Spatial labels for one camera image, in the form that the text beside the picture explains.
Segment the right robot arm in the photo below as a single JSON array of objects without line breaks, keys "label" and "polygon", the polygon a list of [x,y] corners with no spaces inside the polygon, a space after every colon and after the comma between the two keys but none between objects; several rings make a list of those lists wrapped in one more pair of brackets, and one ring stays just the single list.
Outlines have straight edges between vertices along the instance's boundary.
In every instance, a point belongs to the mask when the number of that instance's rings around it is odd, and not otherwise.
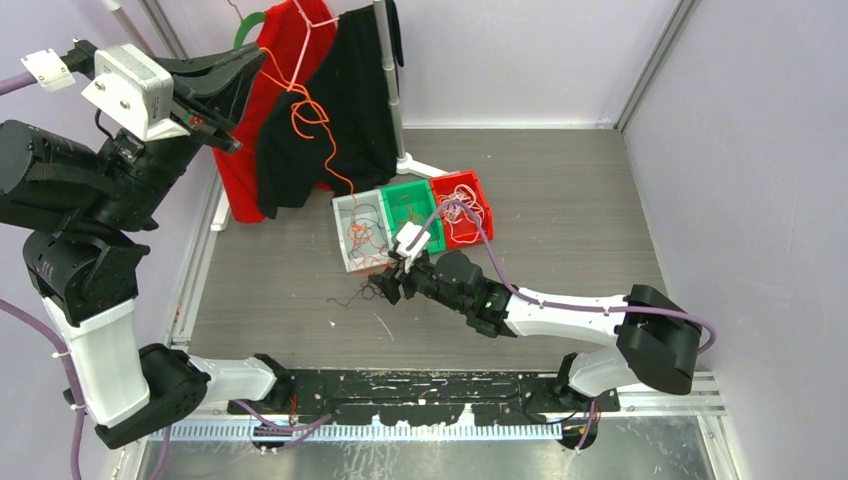
[{"label": "right robot arm", "polygon": [[703,328],[650,286],[599,298],[544,294],[487,278],[460,251],[436,261],[427,254],[399,259],[368,280],[391,304],[421,294],[489,338],[546,336],[595,345],[563,358],[554,387],[567,410],[635,383],[671,395],[692,390]]}]

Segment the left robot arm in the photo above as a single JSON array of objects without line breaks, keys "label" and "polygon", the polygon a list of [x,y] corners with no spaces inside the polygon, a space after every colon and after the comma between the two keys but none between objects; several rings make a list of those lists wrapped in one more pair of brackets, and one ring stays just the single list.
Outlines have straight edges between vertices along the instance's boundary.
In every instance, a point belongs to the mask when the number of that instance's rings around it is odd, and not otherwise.
[{"label": "left robot arm", "polygon": [[208,404],[277,413],[291,403],[286,370],[265,354],[217,360],[142,347],[134,327],[149,248],[132,234],[156,228],[154,212],[201,148],[239,148],[232,133],[264,60],[253,43],[179,60],[78,40],[63,55],[25,56],[25,73],[1,85],[56,91],[81,75],[84,97],[118,124],[98,150],[21,121],[1,125],[1,220],[29,233],[24,263],[74,367],[66,399],[111,449]]}]

